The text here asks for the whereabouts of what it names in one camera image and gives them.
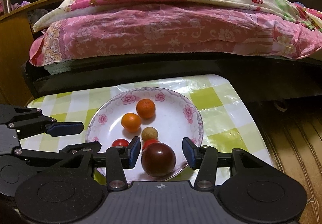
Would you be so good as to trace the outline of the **red cherry tomato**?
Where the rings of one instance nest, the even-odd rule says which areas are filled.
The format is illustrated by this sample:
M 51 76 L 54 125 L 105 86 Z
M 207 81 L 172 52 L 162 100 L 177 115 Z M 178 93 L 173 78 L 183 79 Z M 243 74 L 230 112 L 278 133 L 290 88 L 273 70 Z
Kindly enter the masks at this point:
M 129 142 L 126 139 L 116 139 L 115 141 L 113 141 L 112 143 L 112 147 L 127 147 L 129 144 Z
M 143 143 L 142 151 L 144 151 L 149 145 L 154 144 L 154 143 L 159 143 L 159 141 L 157 139 L 148 139 L 147 141 L 145 141 Z

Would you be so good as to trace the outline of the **small orange tangerine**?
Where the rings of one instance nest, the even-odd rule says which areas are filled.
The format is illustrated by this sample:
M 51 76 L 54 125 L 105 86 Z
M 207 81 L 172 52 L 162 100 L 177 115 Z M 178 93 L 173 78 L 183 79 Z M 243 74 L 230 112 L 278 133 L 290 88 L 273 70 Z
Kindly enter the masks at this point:
M 121 125 L 130 133 L 137 132 L 141 126 L 141 119 L 135 113 L 126 113 L 122 116 Z
M 150 119 L 155 115 L 156 106 L 150 99 L 141 99 L 136 105 L 136 112 L 143 119 Z

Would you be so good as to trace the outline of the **small tan longan fruit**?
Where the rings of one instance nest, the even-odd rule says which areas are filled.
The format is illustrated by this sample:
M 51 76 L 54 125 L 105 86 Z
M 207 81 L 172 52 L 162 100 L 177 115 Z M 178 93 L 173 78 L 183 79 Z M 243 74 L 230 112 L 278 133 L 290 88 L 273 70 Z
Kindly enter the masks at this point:
M 146 127 L 141 132 L 141 138 L 143 142 L 149 141 L 150 139 L 158 139 L 158 131 L 153 127 Z

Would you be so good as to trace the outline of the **dark purple plum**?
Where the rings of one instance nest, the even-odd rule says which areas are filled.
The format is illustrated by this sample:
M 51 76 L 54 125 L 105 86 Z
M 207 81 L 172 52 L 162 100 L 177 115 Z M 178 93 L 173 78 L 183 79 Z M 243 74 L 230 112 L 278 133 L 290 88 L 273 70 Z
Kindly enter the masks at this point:
M 153 143 L 144 149 L 141 165 L 145 173 L 159 178 L 168 175 L 176 165 L 176 156 L 171 147 L 164 143 Z

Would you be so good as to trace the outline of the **green checkered tablecloth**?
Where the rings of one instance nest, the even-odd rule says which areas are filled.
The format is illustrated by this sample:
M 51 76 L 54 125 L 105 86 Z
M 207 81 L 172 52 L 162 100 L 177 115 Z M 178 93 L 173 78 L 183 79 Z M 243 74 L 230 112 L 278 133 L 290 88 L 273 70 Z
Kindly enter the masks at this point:
M 161 79 L 41 97 L 29 106 L 41 109 L 43 115 L 59 122 L 81 121 L 84 130 L 78 135 L 62 137 L 42 133 L 23 139 L 21 146 L 28 150 L 58 152 L 65 146 L 85 143 L 90 120 L 103 104 L 120 93 L 147 87 L 169 89 L 191 100 L 202 118 L 204 135 L 201 145 L 213 146 L 224 153 L 240 148 L 271 163 L 264 140 L 244 103 L 229 81 L 217 75 Z M 193 183 L 197 174 L 188 165 L 172 180 Z

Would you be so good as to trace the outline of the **white floral ceramic plate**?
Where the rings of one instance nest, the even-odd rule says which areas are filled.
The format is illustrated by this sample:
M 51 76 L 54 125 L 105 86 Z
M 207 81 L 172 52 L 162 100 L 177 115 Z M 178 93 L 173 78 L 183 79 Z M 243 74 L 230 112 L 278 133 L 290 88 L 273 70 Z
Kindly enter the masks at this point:
M 136 105 L 141 99 L 150 99 L 156 106 L 156 113 L 150 119 L 141 120 L 137 132 L 129 132 L 121 125 L 121 119 L 127 113 L 136 113 Z M 188 166 L 182 140 L 188 137 L 200 146 L 204 135 L 201 115 L 190 99 L 169 89 L 147 87 L 120 93 L 103 104 L 90 120 L 85 141 L 98 141 L 100 152 L 105 152 L 117 139 L 130 142 L 135 136 L 140 137 L 146 127 L 157 130 L 158 141 L 174 151 L 176 164 L 172 172 L 156 178 L 146 174 L 138 160 L 133 169 L 124 171 L 129 183 L 137 180 L 166 181 L 178 175 Z

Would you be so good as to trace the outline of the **brown wooden headboard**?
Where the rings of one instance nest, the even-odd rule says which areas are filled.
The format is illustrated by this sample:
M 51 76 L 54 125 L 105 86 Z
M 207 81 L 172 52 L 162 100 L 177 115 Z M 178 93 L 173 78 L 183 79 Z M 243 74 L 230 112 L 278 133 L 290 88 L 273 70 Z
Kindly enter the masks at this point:
M 28 13 L 39 8 L 56 8 L 63 1 L 38 0 L 1 16 L 1 103 L 24 106 L 32 97 L 21 71 L 34 41 Z

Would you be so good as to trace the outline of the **pink floral bed sheet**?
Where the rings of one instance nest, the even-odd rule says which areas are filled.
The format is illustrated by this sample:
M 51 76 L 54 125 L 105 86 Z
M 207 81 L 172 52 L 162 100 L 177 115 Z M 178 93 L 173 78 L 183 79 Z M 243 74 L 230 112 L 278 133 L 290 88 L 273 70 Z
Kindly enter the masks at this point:
M 30 63 L 125 54 L 219 52 L 308 57 L 321 32 L 276 15 L 212 6 L 147 4 L 55 21 L 29 51 Z

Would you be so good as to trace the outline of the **steel thermos bottle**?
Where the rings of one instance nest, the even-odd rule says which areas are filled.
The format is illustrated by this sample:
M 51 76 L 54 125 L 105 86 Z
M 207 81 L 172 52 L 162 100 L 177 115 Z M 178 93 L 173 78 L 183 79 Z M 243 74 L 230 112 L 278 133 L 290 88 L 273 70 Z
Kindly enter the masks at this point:
M 3 13 L 8 14 L 12 11 L 10 0 L 1 0 L 1 5 L 3 8 Z

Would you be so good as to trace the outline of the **dark bed frame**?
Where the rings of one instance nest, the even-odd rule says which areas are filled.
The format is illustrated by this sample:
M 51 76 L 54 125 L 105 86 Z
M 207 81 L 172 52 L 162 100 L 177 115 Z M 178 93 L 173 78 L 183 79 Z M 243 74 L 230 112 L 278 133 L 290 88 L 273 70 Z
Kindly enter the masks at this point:
M 53 65 L 27 62 L 22 73 L 34 97 L 196 75 L 227 79 L 244 102 L 273 101 L 321 95 L 321 62 L 311 58 L 241 56 L 229 53 L 129 54 Z

